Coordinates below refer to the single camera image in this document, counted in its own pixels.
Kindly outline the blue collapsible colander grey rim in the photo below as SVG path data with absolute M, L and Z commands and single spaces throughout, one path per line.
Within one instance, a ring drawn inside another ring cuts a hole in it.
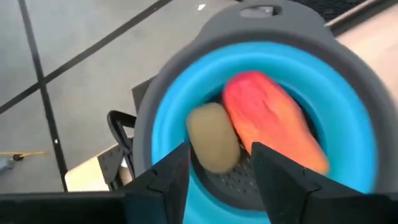
M 215 14 L 137 113 L 134 221 L 398 224 L 398 115 L 377 75 L 289 0 Z

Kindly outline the black perforated metal panel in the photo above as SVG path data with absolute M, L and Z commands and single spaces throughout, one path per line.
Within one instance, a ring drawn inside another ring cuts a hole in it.
M 321 15 L 324 20 L 332 20 L 366 0 L 291 0 L 307 6 Z

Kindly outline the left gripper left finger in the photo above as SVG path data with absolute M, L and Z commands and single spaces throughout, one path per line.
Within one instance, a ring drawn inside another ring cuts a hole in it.
M 182 224 L 189 183 L 190 143 L 125 185 L 126 224 Z

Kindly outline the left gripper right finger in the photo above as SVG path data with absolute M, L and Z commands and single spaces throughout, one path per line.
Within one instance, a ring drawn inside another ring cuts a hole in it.
M 252 167 L 272 224 L 337 224 L 338 209 L 362 193 L 308 169 L 259 143 L 252 144 Z

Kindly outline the red orange mango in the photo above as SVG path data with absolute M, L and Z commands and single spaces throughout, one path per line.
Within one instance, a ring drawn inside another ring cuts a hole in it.
M 242 72 L 231 78 L 223 103 L 249 154 L 252 143 L 260 142 L 320 174 L 330 170 L 299 105 L 264 73 Z

